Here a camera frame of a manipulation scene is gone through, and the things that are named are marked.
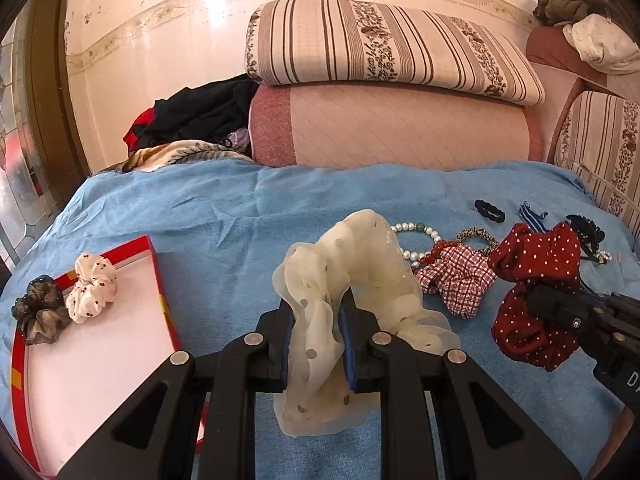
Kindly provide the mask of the red bordered white tray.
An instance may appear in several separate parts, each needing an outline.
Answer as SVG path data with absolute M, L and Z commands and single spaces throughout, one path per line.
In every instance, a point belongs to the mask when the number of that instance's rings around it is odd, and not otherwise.
M 52 478 L 116 408 L 181 348 L 148 236 L 115 247 L 115 300 L 96 318 L 70 324 L 54 344 L 15 334 L 10 367 L 17 443 Z

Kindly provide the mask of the stained glass door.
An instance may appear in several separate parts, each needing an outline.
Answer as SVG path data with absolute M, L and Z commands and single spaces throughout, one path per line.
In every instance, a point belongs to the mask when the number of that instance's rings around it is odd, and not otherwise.
M 29 7 L 1 40 L 1 261 L 13 270 L 58 212 L 36 150 L 27 99 Z

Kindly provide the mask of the red white plaid scrunchie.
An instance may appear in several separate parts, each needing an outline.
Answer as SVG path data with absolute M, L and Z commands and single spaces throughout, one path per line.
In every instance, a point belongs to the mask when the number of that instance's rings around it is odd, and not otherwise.
M 420 260 L 414 275 L 424 292 L 438 295 L 448 311 L 462 318 L 475 318 L 497 275 L 488 258 L 478 250 L 453 242 L 438 242 Z

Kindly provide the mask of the black hair claw clip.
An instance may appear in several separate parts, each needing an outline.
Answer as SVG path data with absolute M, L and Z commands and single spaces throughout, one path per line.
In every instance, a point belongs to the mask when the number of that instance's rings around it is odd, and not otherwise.
M 578 237 L 584 260 L 597 264 L 607 264 L 612 260 L 612 255 L 600 248 L 605 239 L 605 232 L 600 226 L 578 214 L 568 214 L 565 220 Z

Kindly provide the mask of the black sheer beaded scrunchie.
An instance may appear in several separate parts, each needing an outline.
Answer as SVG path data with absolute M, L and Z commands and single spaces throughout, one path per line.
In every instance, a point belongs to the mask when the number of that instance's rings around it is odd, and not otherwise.
M 28 284 L 11 314 L 28 346 L 54 344 L 72 322 L 63 294 L 49 275 L 40 275 Z

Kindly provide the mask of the patterned beige scarf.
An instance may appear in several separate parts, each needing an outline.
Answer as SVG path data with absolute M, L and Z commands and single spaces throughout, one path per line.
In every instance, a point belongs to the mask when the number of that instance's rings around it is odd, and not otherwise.
M 152 172 L 167 166 L 227 158 L 252 162 L 249 157 L 219 144 L 199 140 L 182 140 L 152 148 L 140 148 L 129 155 L 124 162 L 117 165 L 115 170 L 122 174 L 133 171 Z

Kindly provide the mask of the white cherry print scrunchie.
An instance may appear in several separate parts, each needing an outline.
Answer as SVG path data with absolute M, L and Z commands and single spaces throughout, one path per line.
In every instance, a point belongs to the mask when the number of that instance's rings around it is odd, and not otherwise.
M 77 281 L 65 299 L 68 316 L 76 324 L 96 318 L 116 295 L 116 269 L 107 258 L 84 252 L 75 261 Z

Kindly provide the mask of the cream sheer dotted scrunchie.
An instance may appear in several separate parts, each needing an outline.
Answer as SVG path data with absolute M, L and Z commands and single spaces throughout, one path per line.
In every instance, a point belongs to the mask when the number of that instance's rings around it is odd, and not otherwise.
M 335 223 L 315 243 L 292 245 L 272 284 L 293 315 L 286 388 L 273 398 L 290 437 L 337 434 L 380 406 L 378 393 L 356 386 L 374 333 L 435 356 L 460 346 L 446 316 L 424 308 L 396 234 L 370 209 Z

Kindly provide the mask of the pink quilted side cushion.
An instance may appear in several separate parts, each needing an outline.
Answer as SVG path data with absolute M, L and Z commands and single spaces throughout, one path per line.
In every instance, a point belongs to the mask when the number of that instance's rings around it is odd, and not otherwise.
M 546 99 L 529 110 L 541 133 L 543 162 L 553 162 L 555 144 L 572 103 L 584 91 L 639 102 L 639 74 L 605 75 L 582 61 L 562 29 L 541 26 L 527 38 L 526 58 L 544 85 Z

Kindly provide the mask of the pink quilted bolster cushion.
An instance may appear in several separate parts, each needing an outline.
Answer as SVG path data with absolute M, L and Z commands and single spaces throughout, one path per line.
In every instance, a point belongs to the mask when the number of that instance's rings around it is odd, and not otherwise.
M 254 161 L 269 167 L 457 170 L 544 157 L 529 108 L 402 84 L 262 86 L 248 133 Z

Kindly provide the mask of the olive and white clothes pile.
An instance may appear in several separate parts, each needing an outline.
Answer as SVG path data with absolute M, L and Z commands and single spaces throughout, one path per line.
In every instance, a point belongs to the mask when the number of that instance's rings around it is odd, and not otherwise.
M 578 58 L 605 75 L 639 71 L 639 46 L 606 0 L 538 0 L 534 17 L 555 27 Z

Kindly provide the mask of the black and red clothes pile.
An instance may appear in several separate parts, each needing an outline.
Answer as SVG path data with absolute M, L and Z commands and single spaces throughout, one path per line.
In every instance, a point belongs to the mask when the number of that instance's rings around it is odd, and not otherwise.
M 224 145 L 231 133 L 248 126 L 257 90 L 258 83 L 247 74 L 183 88 L 168 99 L 156 100 L 122 140 L 129 153 L 182 140 Z

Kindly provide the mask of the striped floral side pillow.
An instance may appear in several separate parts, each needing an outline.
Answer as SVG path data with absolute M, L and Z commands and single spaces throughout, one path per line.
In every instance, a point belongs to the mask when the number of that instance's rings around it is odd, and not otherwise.
M 553 162 L 572 170 L 596 204 L 639 236 L 639 104 L 585 91 L 560 127 Z

